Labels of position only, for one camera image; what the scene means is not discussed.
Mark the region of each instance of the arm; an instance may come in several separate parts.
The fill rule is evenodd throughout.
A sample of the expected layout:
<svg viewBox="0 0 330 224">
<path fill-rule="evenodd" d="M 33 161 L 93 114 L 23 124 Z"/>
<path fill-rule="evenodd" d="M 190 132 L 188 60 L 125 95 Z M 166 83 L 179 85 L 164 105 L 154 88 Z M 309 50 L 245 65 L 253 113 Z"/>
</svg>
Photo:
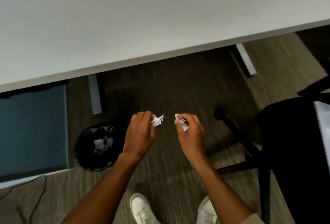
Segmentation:
<svg viewBox="0 0 330 224">
<path fill-rule="evenodd" d="M 126 186 L 155 139 L 150 111 L 132 116 L 123 152 L 111 170 L 64 219 L 65 224 L 112 223 Z"/>
<path fill-rule="evenodd" d="M 195 115 L 181 114 L 188 121 L 189 129 L 184 132 L 175 120 L 181 148 L 187 159 L 201 177 L 208 197 L 221 224 L 239 224 L 253 214 L 234 190 L 220 177 L 207 158 L 204 147 L 204 128 Z"/>
</svg>

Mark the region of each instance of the person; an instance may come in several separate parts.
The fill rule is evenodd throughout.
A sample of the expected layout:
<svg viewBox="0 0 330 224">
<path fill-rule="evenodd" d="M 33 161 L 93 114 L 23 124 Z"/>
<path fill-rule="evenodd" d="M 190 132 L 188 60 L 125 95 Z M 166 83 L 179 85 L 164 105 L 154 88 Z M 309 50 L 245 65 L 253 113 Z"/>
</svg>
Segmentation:
<svg viewBox="0 0 330 224">
<path fill-rule="evenodd" d="M 181 148 L 200 176 L 207 197 L 197 213 L 196 224 L 259 224 L 263 223 L 257 214 L 230 188 L 213 168 L 206 156 L 204 128 L 195 115 L 180 114 L 187 120 L 189 129 L 184 132 L 181 123 L 175 120 Z M 155 140 L 155 127 L 151 125 L 150 111 L 132 116 L 126 132 L 123 152 L 111 170 L 82 198 L 67 215 L 65 224 L 108 224 L 112 223 L 126 186 L 138 164 L 142 161 Z M 130 207 L 137 224 L 160 224 L 152 212 L 148 200 L 135 193 Z"/>
</svg>

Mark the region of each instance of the blue panel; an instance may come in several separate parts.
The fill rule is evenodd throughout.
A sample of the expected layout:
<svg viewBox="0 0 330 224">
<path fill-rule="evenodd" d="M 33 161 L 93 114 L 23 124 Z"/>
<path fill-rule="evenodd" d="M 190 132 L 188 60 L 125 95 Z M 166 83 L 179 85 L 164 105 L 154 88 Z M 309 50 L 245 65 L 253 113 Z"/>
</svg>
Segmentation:
<svg viewBox="0 0 330 224">
<path fill-rule="evenodd" d="M 0 176 L 67 166 L 64 90 L 0 99 Z"/>
</svg>

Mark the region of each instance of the person's left hand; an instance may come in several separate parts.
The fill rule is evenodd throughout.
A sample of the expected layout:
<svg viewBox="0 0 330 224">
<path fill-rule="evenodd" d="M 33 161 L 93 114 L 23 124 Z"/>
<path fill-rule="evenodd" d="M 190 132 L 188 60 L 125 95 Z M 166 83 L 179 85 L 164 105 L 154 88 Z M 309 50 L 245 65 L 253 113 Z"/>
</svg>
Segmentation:
<svg viewBox="0 0 330 224">
<path fill-rule="evenodd" d="M 132 116 L 126 132 L 123 153 L 140 162 L 155 140 L 155 127 L 151 125 L 153 114 L 139 112 Z"/>
</svg>

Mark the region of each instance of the forearm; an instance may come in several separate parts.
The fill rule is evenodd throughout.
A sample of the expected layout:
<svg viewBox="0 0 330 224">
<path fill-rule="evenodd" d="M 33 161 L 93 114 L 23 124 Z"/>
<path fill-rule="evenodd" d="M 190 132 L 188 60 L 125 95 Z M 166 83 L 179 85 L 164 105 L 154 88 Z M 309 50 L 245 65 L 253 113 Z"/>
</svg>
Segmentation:
<svg viewBox="0 0 330 224">
<path fill-rule="evenodd" d="M 122 153 L 111 170 L 64 219 L 65 224 L 113 222 L 126 186 L 139 161 Z"/>
<path fill-rule="evenodd" d="M 201 177 L 221 224 L 239 224 L 253 212 L 213 168 L 204 156 L 192 163 Z"/>
</svg>

